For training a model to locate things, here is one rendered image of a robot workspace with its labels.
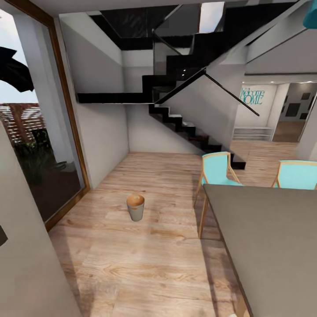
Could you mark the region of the trash can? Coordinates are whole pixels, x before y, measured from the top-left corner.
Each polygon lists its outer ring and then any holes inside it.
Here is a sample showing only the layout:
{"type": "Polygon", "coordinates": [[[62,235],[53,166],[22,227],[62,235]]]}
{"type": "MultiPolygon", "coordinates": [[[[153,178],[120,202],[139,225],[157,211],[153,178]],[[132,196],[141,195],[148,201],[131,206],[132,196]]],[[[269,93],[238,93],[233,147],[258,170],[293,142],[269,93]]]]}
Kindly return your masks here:
{"type": "Polygon", "coordinates": [[[126,202],[132,221],[142,220],[144,214],[145,198],[140,195],[133,195],[129,197],[126,202]]]}

